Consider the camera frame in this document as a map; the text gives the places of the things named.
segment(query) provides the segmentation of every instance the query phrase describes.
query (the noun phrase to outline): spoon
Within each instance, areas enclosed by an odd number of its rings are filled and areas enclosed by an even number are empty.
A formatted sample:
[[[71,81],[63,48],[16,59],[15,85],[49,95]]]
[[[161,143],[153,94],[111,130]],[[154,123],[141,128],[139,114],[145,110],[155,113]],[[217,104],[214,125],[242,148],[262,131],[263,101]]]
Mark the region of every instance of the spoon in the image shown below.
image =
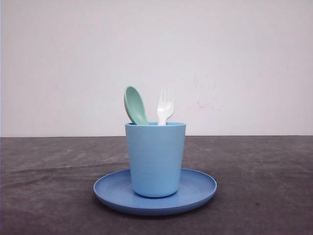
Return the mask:
[[[127,87],[124,93],[124,105],[128,117],[136,125],[149,125],[145,108],[139,92],[134,87]]]

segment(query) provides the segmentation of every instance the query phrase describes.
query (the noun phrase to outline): cup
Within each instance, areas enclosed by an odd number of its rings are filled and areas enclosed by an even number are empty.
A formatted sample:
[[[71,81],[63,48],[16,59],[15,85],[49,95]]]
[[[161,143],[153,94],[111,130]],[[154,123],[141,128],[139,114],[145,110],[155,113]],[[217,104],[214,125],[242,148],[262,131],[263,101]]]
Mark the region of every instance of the cup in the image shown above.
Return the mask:
[[[179,187],[186,124],[125,124],[132,186],[146,197],[164,197]]]

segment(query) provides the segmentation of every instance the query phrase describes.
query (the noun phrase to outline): gray cloth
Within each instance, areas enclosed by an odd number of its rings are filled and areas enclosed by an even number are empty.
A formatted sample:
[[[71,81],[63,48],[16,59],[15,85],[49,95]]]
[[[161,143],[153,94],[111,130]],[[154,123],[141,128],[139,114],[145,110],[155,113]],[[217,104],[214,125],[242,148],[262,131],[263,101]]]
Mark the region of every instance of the gray cloth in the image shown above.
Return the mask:
[[[187,137],[183,166],[218,182],[183,214],[101,204],[93,184],[129,167],[125,137],[2,138],[2,235],[311,235],[313,137]]]

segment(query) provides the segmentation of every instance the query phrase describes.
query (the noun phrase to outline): blue plate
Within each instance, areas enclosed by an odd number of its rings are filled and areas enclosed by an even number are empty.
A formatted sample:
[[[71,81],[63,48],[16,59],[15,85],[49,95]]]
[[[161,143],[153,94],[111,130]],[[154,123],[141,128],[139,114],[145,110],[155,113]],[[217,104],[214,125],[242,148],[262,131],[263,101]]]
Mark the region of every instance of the blue plate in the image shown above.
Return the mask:
[[[121,170],[98,179],[93,186],[97,198],[109,208],[136,215],[170,215],[193,210],[208,202],[217,189],[209,175],[182,169],[176,193],[161,198],[143,197],[135,193],[130,170]]]

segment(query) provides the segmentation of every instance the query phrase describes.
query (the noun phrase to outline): fork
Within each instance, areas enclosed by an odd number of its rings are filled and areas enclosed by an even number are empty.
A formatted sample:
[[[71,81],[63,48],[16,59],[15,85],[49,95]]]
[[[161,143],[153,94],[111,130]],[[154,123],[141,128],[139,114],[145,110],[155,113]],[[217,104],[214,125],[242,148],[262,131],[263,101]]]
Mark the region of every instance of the fork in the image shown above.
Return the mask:
[[[165,88],[161,91],[160,100],[157,106],[158,126],[166,125],[166,120],[173,115],[174,112],[174,92]]]

